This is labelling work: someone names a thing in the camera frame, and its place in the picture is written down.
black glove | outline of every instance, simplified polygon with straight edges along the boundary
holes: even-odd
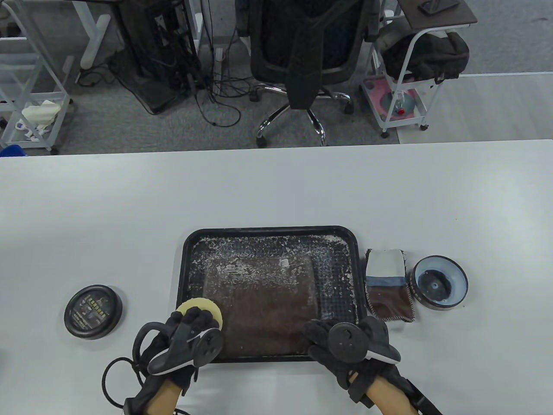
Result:
[[[140,356],[134,356],[135,360],[138,358],[138,366],[144,376],[149,376],[147,367],[150,361],[157,354],[169,348],[171,337],[181,323],[190,326],[190,339],[204,330],[219,328],[219,323],[213,319],[211,312],[200,310],[198,307],[192,307],[185,315],[182,315],[182,313],[178,311],[172,312],[165,323],[165,325],[170,328],[170,335],[167,336],[166,333],[159,333]],[[183,391],[186,391],[190,385],[190,378],[194,372],[195,370],[192,366],[185,366],[179,371],[172,372],[171,380],[173,380],[174,384],[180,386]]]
[[[351,399],[357,403],[361,402],[368,408],[374,403],[366,395],[367,389],[373,384],[377,376],[382,376],[392,385],[402,390],[406,395],[414,393],[411,383],[401,377],[395,365],[384,363],[380,360],[363,360],[359,363],[344,363],[335,358],[328,350],[328,332],[339,323],[336,320],[311,320],[304,327],[305,336],[313,343],[309,346],[307,354],[315,361],[324,365],[331,373],[336,376],[338,384],[347,389]],[[388,343],[388,329],[383,321],[369,316],[358,324],[370,339],[378,338],[379,341]],[[384,330],[385,335],[373,336],[375,328]],[[350,378],[354,373],[357,377],[350,383]]]
[[[192,365],[160,376],[152,376],[147,370],[150,360],[169,348],[171,338],[181,323],[191,328],[190,339],[204,330],[219,327],[219,323],[213,319],[213,315],[209,311],[192,307],[185,315],[182,315],[181,312],[173,312],[165,323],[163,331],[154,337],[152,343],[142,354],[139,353],[140,345],[138,344],[138,347],[135,347],[135,350],[133,350],[135,371],[142,373],[146,377],[146,380],[142,385],[142,389],[134,398],[125,399],[123,405],[124,415],[142,415],[148,402],[154,398],[166,380],[170,380],[179,386],[182,389],[182,395],[184,395],[190,387],[192,375],[195,375],[195,380],[197,379],[197,368]]]

brown cloth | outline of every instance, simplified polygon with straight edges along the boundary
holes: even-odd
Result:
[[[369,256],[374,259],[371,275]],[[405,257],[402,251],[367,251],[365,290],[371,313],[383,321],[415,320],[415,307],[405,278]]]
[[[204,297],[223,314],[220,359],[306,353],[301,331],[318,317],[309,256],[212,260]]]

black chair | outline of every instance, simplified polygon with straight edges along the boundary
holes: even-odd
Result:
[[[237,15],[240,12],[243,17],[242,3]],[[267,146],[265,130],[289,108],[305,110],[321,145],[327,145],[325,130],[311,105],[316,99],[331,99],[345,103],[344,113],[353,113],[349,95],[331,92],[323,85],[351,77],[362,41],[372,42],[378,35],[379,14],[379,0],[249,0],[251,69],[262,82],[250,92],[250,100],[259,101],[261,91],[288,97],[285,105],[260,124],[258,147]]]

floor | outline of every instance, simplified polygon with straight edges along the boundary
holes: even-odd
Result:
[[[553,73],[466,76],[446,82],[427,118],[429,129],[398,128],[399,142],[553,139],[552,92]]]
[[[212,1],[216,35],[229,35],[232,32],[232,28],[229,33],[217,32],[224,29],[223,21],[232,20],[226,18],[229,16],[226,3]],[[479,18],[479,23],[461,32],[471,49],[466,73],[553,69],[553,46],[549,42],[553,38],[553,2],[468,0],[468,3]],[[39,22],[51,53],[60,61],[67,54],[75,54],[78,61],[87,37],[72,5],[69,2],[45,2],[29,3],[29,6],[35,20]],[[108,11],[101,4],[90,4],[90,7],[96,16]],[[50,21],[53,13],[56,15],[55,22]],[[110,24],[97,61],[102,61],[118,47],[117,31]],[[318,102],[314,106],[314,112],[323,124],[331,146],[400,142],[393,130],[388,139],[380,138],[370,109],[358,92],[357,86],[363,77],[367,52],[368,45],[365,45],[354,76],[348,82],[333,87],[336,91],[352,95],[355,114],[345,115],[339,105],[328,101]],[[203,56],[204,59],[209,56],[207,50]],[[240,43],[234,44],[231,56],[233,76],[248,75],[249,62],[245,47]],[[230,103],[241,111],[240,123],[232,128],[216,128],[202,119],[193,99],[188,99],[161,115],[151,116],[129,92],[117,84],[83,88],[69,83],[67,87],[75,105],[73,114],[68,117],[62,130],[62,154],[253,148],[257,125],[283,102],[282,97],[271,94],[265,94],[260,103],[251,103],[247,97],[232,100]],[[228,123],[237,115],[227,108],[208,102],[203,92],[199,94],[199,101],[206,116],[219,123]],[[500,117],[502,112],[497,111],[494,116]],[[273,147],[319,145],[307,115],[298,111],[283,115],[271,127],[267,138]]]

yellow sponge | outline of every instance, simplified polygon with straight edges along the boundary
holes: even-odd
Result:
[[[221,309],[213,301],[201,297],[191,298],[183,302],[177,308],[177,311],[185,315],[186,312],[192,307],[198,307],[200,310],[209,311],[211,314],[213,314],[213,319],[219,323],[219,329],[223,328],[223,315],[221,314]]]

